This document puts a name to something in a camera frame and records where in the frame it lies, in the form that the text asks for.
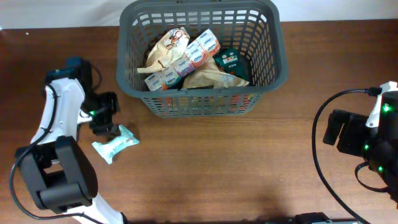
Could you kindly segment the mint green wipes packet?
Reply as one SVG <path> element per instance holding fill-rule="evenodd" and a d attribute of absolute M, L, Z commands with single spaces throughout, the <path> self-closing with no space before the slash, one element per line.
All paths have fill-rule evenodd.
<path fill-rule="evenodd" d="M 101 144 L 100 142 L 93 142 L 92 146 L 96 152 L 108 163 L 112 164 L 113 157 L 129 146 L 139 144 L 133 133 L 123 125 L 119 125 L 120 135 L 111 141 Z"/>

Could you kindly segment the beige paper pouch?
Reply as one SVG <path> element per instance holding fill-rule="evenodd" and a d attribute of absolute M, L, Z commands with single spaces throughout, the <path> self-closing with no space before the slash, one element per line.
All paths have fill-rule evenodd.
<path fill-rule="evenodd" d="M 184 27 L 169 30 L 150 51 L 146 66 L 137 68 L 138 73 L 155 73 L 170 67 L 181 58 L 190 41 Z"/>
<path fill-rule="evenodd" d="M 213 58 L 198 67 L 193 73 L 186 76 L 182 88 L 229 88 L 247 86 L 249 82 L 235 75 L 218 69 Z"/>

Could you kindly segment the grey plastic basket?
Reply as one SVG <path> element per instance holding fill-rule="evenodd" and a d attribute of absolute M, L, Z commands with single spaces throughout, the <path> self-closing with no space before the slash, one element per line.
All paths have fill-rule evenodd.
<path fill-rule="evenodd" d="M 244 114 L 287 76 L 271 1 L 135 1 L 121 13 L 117 83 L 157 116 Z"/>

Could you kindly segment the Kleenex tissue multipack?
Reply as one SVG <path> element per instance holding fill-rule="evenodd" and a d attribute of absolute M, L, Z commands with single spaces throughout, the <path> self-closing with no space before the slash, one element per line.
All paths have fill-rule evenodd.
<path fill-rule="evenodd" d="M 148 77 L 144 81 L 150 91 L 171 89 L 203 65 L 208 58 L 216 55 L 220 48 L 216 35 L 211 29 L 207 29 L 196 39 L 189 41 L 181 58 L 163 71 L 146 73 Z"/>

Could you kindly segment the green Nescafe coffee bag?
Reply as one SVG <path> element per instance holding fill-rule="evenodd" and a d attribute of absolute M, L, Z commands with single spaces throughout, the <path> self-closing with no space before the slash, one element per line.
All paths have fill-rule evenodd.
<path fill-rule="evenodd" d="M 231 75 L 249 81 L 249 75 L 236 49 L 226 49 L 214 57 L 217 67 Z"/>

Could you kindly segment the San Remo spaghetti packet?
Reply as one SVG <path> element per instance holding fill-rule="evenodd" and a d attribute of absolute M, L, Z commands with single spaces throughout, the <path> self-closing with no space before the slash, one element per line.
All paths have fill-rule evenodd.
<path fill-rule="evenodd" d="M 163 118 L 245 114 L 253 109 L 262 93 L 216 96 L 143 98 L 146 106 Z"/>

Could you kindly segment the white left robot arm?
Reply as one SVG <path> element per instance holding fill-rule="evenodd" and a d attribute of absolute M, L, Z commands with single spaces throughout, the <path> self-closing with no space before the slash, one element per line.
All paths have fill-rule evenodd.
<path fill-rule="evenodd" d="M 66 67 L 47 72 L 46 102 L 39 128 L 30 144 L 16 151 L 9 188 L 14 203 L 29 217 L 16 197 L 13 176 L 22 174 L 37 208 L 54 213 L 51 219 L 73 217 L 80 223 L 127 223 L 98 192 L 96 172 L 78 145 L 78 131 L 88 123 L 95 135 L 115 136 L 113 115 L 119 112 L 114 92 L 96 93 L 91 63 L 67 59 Z"/>

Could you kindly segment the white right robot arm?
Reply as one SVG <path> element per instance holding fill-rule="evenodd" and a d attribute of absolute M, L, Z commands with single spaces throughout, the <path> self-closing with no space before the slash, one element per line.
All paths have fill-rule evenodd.
<path fill-rule="evenodd" d="M 333 110 L 323 142 L 337 145 L 337 150 L 351 156 L 362 157 L 364 162 L 355 172 L 368 166 L 377 172 L 386 183 L 381 189 L 365 184 L 363 187 L 375 192 L 387 192 L 397 201 L 397 92 L 388 91 L 381 95 L 381 107 L 376 110 L 379 124 L 366 126 L 369 116 L 344 110 Z"/>

